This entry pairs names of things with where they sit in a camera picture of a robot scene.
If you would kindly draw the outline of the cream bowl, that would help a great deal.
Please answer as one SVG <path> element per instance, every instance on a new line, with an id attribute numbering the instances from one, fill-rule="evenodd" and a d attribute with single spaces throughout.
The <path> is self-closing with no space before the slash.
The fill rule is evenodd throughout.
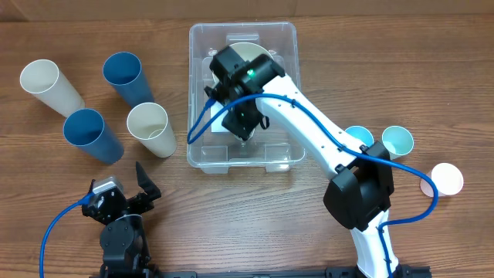
<path id="1" fill-rule="evenodd" d="M 266 54 L 272 58 L 268 50 L 252 42 L 236 42 L 230 45 L 244 61 L 253 61 L 257 56 Z"/>

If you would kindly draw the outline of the pink small cup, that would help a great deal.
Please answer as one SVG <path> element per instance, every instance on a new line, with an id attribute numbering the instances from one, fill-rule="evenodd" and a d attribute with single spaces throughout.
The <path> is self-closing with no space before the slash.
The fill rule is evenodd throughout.
<path id="1" fill-rule="evenodd" d="M 427 176 L 435 183 L 439 196 L 456 195 L 464 185 L 461 171 L 449 163 L 437 164 Z"/>

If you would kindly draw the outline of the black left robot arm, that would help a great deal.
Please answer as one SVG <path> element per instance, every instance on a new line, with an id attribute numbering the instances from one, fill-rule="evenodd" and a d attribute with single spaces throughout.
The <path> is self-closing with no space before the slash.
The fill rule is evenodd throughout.
<path id="1" fill-rule="evenodd" d="M 136 163 L 136 175 L 143 191 L 135 196 L 126 198 L 122 184 L 110 176 L 92 181 L 89 200 L 82 205 L 84 216 L 104 224 L 100 233 L 100 277 L 160 276 L 157 266 L 151 263 L 142 215 L 154 208 L 154 200 L 161 197 L 161 191 L 140 163 Z"/>

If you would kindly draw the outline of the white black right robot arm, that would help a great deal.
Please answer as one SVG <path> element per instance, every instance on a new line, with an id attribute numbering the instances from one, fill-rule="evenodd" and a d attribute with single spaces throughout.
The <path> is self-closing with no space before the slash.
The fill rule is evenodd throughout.
<path id="1" fill-rule="evenodd" d="M 266 54 L 245 60 L 227 46 L 213 57 L 209 68 L 218 82 L 205 87 L 205 92 L 223 104 L 222 126 L 246 141 L 256 127 L 267 128 L 269 120 L 281 124 L 315 157 L 329 179 L 323 203 L 350 230 L 360 273 L 392 277 L 399 262 L 384 225 L 394 191 L 385 146 L 367 146 L 339 128 Z"/>

